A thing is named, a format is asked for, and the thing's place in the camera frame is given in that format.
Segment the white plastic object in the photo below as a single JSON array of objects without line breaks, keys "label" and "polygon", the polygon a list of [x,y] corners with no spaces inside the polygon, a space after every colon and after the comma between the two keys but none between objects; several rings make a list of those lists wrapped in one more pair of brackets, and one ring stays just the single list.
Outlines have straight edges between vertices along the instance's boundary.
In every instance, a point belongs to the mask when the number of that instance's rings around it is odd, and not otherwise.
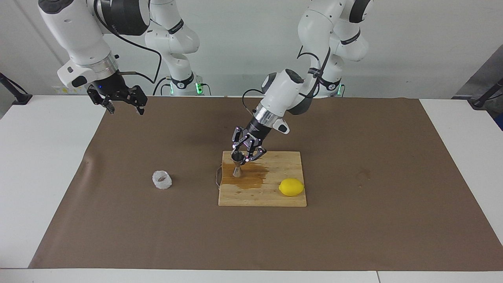
[{"label": "white plastic object", "polygon": [[173,181],[166,171],[155,171],[152,175],[152,182],[156,188],[161,190],[166,190],[173,185]]}]

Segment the brown liquid stain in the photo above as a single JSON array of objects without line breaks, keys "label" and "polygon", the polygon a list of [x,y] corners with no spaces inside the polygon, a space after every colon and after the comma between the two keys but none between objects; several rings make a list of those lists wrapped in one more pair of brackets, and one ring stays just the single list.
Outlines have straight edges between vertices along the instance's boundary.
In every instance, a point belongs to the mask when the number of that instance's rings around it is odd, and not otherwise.
[{"label": "brown liquid stain", "polygon": [[241,177],[239,178],[232,175],[233,171],[233,164],[222,166],[222,184],[235,185],[243,190],[261,188],[269,172],[267,167],[253,162],[248,162],[241,167]]}]

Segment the blue object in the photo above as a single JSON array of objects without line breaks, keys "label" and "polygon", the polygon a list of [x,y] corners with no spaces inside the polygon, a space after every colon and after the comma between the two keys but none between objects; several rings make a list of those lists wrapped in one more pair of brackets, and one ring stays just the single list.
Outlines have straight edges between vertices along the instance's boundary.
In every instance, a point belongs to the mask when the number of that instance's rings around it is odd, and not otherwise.
[{"label": "blue object", "polygon": [[496,124],[498,124],[499,128],[503,130],[503,114],[500,114],[498,117],[494,119]]}]

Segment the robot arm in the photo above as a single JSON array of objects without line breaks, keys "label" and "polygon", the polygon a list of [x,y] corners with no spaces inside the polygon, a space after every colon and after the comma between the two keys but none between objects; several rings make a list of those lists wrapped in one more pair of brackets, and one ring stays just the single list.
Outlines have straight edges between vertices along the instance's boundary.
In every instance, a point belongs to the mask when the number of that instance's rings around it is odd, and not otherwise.
[{"label": "robot arm", "polygon": [[304,51],[299,56],[311,55],[308,78],[304,81],[289,69],[269,74],[262,85],[265,97],[253,111],[250,123],[234,131],[233,153],[246,147],[246,154],[232,155],[242,156],[235,162],[243,165],[265,154],[262,142],[271,129],[288,134],[290,129],[283,120],[286,111],[293,115],[305,113],[317,93],[336,91],[344,65],[342,58],[358,61],[367,53],[368,43],[358,23],[365,19],[372,4],[373,0],[312,1],[298,26]]},{"label": "robot arm", "polygon": [[185,25],[178,12],[175,0],[151,0],[150,15],[162,28],[148,30],[145,43],[159,51],[171,74],[171,89],[175,95],[202,93],[200,77],[192,72],[184,54],[199,49],[199,37]]},{"label": "robot arm", "polygon": [[[126,86],[119,74],[116,57],[104,41],[100,26],[86,4],[83,0],[38,1],[43,20],[70,56],[70,61],[58,70],[59,78],[67,87],[91,83],[88,94],[92,101],[106,107],[111,113],[114,112],[111,101],[119,100],[135,106],[143,114],[147,97],[139,86]],[[102,16],[106,19],[106,6],[102,5],[101,8]],[[136,9],[140,9],[139,2],[136,3]]]}]

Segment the white wall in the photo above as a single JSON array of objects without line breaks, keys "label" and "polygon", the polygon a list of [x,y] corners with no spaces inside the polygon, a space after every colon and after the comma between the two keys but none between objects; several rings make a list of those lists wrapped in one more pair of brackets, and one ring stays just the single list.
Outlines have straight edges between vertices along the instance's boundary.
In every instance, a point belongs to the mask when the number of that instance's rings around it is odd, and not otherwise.
[{"label": "white wall", "polygon": [[[29,92],[50,94],[60,85],[56,70],[67,54],[38,14],[36,0],[0,1],[0,69]],[[214,95],[240,95],[266,74],[292,68],[304,74],[308,58],[296,60],[297,23],[309,0],[178,0],[184,21],[201,38],[189,55],[193,69]],[[501,0],[377,0],[363,23],[370,52],[347,62],[346,96],[450,98],[503,44]],[[122,71],[153,76],[156,55],[106,35],[121,55]],[[144,44],[143,37],[131,38]],[[163,66],[161,73],[168,75]],[[142,78],[128,77],[146,93]]]}]

